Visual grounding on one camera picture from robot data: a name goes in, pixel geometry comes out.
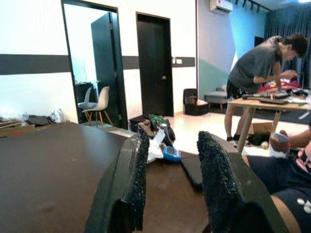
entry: man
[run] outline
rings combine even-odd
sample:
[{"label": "man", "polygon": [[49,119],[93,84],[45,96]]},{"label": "man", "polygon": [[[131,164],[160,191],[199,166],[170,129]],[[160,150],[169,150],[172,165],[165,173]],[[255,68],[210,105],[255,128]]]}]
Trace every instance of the man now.
[{"label": "man", "polygon": [[266,185],[289,232],[310,232],[311,220],[311,128],[289,137],[288,143],[270,138],[276,151],[302,147],[288,159],[243,156],[246,164]]},{"label": "man", "polygon": [[[250,50],[241,57],[232,69],[227,82],[227,98],[229,100],[238,99],[243,94],[257,93],[262,83],[272,80],[281,89],[280,79],[292,79],[297,76],[296,71],[287,70],[281,73],[280,60],[290,61],[295,57],[304,56],[308,47],[307,39],[301,34],[294,34],[282,39],[280,36],[273,36],[262,44]],[[231,135],[232,116],[237,107],[228,106],[225,114],[225,131],[227,141],[236,146],[239,140],[242,127],[248,109],[243,110],[243,114],[238,123],[235,135]]]}]

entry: man's hand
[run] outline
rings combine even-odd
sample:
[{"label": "man's hand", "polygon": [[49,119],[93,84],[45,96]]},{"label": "man's hand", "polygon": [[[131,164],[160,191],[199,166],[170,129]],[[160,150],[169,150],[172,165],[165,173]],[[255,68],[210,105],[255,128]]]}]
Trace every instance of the man's hand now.
[{"label": "man's hand", "polygon": [[294,77],[296,77],[298,74],[296,73],[295,70],[292,70],[292,69],[289,69],[289,70],[286,70],[282,73],[280,73],[280,77],[281,79],[292,79]]},{"label": "man's hand", "polygon": [[[284,130],[280,131],[280,134],[287,136],[287,133]],[[269,141],[275,151],[287,153],[291,148],[291,144],[289,142],[280,142],[278,138],[273,136],[270,137]]]}]

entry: doorway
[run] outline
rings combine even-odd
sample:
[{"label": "doorway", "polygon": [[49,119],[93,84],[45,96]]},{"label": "doorway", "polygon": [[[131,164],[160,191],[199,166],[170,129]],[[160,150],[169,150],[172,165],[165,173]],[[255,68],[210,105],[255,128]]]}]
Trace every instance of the doorway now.
[{"label": "doorway", "polygon": [[89,101],[98,103],[101,90],[109,86],[105,111],[114,126],[127,129],[117,10],[79,0],[62,4],[79,123],[87,121],[79,107],[87,90],[91,88]]},{"label": "doorway", "polygon": [[142,112],[173,116],[170,20],[137,13]]}]

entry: dark curtain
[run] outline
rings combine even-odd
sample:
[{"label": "dark curtain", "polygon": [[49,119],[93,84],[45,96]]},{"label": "dark curtain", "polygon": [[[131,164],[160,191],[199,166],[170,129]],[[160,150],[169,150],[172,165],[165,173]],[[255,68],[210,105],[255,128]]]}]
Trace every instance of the dark curtain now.
[{"label": "dark curtain", "polygon": [[303,58],[283,62],[282,70],[294,69],[299,73],[297,81],[303,88],[311,88],[311,3],[271,11],[267,14],[265,39],[280,35],[283,38],[301,33],[309,40],[307,54]]}]

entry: door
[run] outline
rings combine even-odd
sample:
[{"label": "door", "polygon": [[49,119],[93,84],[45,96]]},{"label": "door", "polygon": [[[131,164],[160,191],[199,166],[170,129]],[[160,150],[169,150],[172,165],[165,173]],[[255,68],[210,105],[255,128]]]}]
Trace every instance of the door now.
[{"label": "door", "polygon": [[106,111],[114,124],[121,126],[119,119],[118,79],[111,13],[107,13],[91,23],[98,94],[109,86],[109,102]]},{"label": "door", "polygon": [[142,111],[173,116],[170,21],[137,15]]}]

